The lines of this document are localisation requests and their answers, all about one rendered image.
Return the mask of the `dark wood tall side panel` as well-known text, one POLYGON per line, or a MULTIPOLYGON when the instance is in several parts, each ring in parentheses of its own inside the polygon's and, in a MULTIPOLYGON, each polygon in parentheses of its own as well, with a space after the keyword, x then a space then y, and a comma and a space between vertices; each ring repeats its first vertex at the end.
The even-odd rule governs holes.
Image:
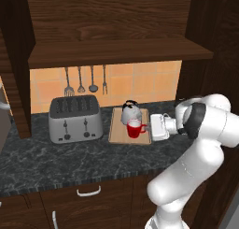
POLYGON ((0 0, 0 77, 20 138, 32 135, 28 59, 34 47, 28 1, 0 0))

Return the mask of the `hanging slotted spatula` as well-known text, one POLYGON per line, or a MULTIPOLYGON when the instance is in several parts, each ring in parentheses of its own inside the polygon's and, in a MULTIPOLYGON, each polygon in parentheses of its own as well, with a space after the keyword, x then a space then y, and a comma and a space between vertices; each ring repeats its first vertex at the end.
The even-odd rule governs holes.
POLYGON ((66 82, 67 82, 67 85, 64 88, 64 95, 65 96, 74 96, 75 95, 74 88, 71 87, 70 83, 69 83, 68 68, 66 67, 64 70, 65 70, 66 82))

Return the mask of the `dark wood base cupboard door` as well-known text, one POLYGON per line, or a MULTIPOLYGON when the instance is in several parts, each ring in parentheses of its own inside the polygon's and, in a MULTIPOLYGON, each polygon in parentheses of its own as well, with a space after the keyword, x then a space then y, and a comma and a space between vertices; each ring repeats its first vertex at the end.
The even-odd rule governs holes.
POLYGON ((127 208, 109 205, 80 204, 46 207, 51 226, 52 211, 56 211, 58 229, 130 229, 131 212, 127 208))

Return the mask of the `silver four-slot toaster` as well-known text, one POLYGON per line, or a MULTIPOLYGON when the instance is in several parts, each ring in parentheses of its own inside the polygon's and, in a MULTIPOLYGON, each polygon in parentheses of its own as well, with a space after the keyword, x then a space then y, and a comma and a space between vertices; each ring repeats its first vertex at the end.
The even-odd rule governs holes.
POLYGON ((103 136, 101 109, 94 95, 58 97, 49 107, 49 137, 55 144, 89 141, 103 136))

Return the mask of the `dark wood tall side cabinet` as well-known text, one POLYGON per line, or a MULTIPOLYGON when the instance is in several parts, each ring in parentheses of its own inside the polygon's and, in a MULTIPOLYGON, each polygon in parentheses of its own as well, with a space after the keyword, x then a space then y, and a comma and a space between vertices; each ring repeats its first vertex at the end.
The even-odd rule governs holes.
MULTIPOLYGON (((214 52, 211 60, 184 61, 176 99, 221 93, 239 115, 239 0, 191 0, 186 38, 214 52)), ((239 188, 239 146, 225 147, 224 163, 187 203, 190 229, 218 229, 239 188)))

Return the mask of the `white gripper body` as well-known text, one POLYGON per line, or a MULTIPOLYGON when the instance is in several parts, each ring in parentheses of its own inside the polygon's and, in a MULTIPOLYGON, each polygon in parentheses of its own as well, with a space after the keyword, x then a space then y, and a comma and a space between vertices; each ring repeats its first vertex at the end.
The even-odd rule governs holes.
POLYGON ((153 141, 161 141, 169 138, 162 114, 151 114, 150 126, 153 141))

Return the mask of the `red mug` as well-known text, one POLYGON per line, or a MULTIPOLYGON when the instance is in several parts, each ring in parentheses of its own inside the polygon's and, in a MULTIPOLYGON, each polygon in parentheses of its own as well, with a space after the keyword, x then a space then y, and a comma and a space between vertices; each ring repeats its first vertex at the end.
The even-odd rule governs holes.
POLYGON ((128 120, 127 122, 127 132, 130 138, 138 138, 140 134, 146 132, 146 124, 143 124, 139 120, 128 120))

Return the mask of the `hanging meat fork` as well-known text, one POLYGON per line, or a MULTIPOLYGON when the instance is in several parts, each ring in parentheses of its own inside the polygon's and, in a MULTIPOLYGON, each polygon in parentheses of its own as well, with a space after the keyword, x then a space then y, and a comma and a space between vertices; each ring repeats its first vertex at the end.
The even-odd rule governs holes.
POLYGON ((103 94, 107 94, 107 83, 106 83, 106 75, 105 75, 105 64, 103 64, 103 94))

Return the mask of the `light wooden tray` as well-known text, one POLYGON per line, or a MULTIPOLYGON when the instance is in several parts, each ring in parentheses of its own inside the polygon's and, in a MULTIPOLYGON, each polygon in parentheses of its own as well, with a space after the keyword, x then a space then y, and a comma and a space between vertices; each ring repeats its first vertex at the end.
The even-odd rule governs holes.
POLYGON ((140 134, 138 138, 128 136, 127 126, 121 122, 121 112, 120 107, 113 108, 108 141, 113 144, 150 145, 149 131, 140 134))

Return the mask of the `dark wood drawer front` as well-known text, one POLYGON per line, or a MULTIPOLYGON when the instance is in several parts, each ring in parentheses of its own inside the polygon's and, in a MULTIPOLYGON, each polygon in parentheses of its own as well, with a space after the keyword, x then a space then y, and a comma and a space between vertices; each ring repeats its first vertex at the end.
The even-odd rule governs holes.
POLYGON ((47 208, 68 205, 70 203, 79 203, 83 206, 87 204, 92 206, 94 203, 99 205, 124 205, 131 201, 132 187, 133 180, 131 178, 114 179, 49 190, 41 193, 41 196, 47 208), (77 189, 81 193, 89 193, 97 191, 99 185, 101 186, 99 194, 90 197, 77 196, 77 189))

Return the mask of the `hanging ladle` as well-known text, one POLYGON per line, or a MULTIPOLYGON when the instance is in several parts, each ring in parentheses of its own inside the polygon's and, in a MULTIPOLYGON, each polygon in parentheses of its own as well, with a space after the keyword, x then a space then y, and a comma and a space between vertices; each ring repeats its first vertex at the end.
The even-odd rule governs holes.
POLYGON ((98 91, 98 86, 93 82, 93 65, 91 65, 91 85, 89 86, 89 90, 92 93, 96 93, 98 91))

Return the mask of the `dark wood wall cabinet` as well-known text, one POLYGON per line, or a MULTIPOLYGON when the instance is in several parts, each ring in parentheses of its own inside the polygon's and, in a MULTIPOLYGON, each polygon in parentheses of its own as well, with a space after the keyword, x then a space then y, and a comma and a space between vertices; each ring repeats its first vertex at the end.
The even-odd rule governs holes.
POLYGON ((210 59, 186 35, 192 0, 28 0, 32 69, 210 59))

